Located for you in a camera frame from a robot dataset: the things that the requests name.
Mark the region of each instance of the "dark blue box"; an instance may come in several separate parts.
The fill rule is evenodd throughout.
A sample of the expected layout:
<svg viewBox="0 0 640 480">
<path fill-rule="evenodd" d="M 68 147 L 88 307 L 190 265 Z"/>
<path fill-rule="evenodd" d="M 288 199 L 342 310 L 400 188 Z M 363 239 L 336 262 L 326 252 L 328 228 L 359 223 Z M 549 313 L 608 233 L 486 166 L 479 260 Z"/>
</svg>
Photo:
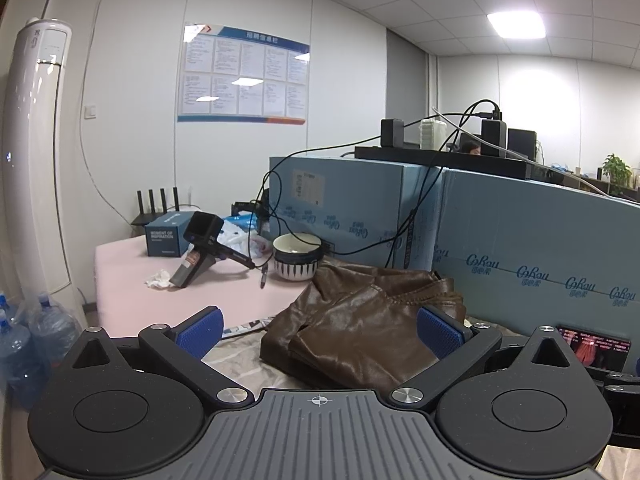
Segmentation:
<svg viewBox="0 0 640 480">
<path fill-rule="evenodd" d="M 179 258 L 189 247 L 184 230 L 191 221 L 193 211 L 174 211 L 156 218 L 145 226 L 147 256 L 173 256 Z"/>
</svg>

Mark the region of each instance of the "pink table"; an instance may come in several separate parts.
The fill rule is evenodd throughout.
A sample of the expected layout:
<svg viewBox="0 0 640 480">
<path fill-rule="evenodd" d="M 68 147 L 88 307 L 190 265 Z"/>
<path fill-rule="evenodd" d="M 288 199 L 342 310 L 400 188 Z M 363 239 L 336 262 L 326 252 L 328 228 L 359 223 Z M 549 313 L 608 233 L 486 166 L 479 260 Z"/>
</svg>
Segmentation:
<svg viewBox="0 0 640 480">
<path fill-rule="evenodd" d="M 231 260 L 217 262 L 187 288 L 155 290 L 146 280 L 161 269 L 173 274 L 180 258 L 149 258 L 145 237 L 95 248 L 100 325 L 111 337 L 138 335 L 153 323 L 175 326 L 207 305 L 225 317 L 225 327 L 274 316 L 287 308 L 307 282 L 287 282 L 273 271 L 260 289 L 260 270 Z"/>
</svg>

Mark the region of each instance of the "potted plant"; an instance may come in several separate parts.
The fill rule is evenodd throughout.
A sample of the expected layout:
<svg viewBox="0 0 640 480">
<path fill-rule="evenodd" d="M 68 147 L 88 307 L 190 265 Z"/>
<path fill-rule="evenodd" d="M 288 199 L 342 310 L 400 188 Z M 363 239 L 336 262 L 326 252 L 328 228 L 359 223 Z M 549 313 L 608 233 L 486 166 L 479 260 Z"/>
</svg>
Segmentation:
<svg viewBox="0 0 640 480">
<path fill-rule="evenodd" d="M 602 165 L 602 173 L 609 175 L 609 180 L 613 184 L 612 188 L 615 188 L 616 193 L 620 192 L 616 186 L 627 187 L 631 178 L 631 168 L 625 164 L 624 160 L 613 153 L 605 158 Z"/>
</svg>

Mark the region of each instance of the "gray ribbed plate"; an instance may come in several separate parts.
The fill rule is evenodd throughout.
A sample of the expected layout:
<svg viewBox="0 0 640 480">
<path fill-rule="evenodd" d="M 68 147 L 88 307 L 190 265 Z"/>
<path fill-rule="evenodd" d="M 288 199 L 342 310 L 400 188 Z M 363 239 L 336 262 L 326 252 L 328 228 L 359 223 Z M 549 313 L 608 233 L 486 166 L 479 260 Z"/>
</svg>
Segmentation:
<svg viewBox="0 0 640 480">
<path fill-rule="evenodd" d="M 62 475 L 47 472 L 47 480 Z M 370 391 L 265 390 L 246 410 L 216 415 L 183 457 L 140 480 L 497 480 L 462 461 L 423 415 Z M 588 469 L 566 480 L 596 480 Z"/>
</svg>

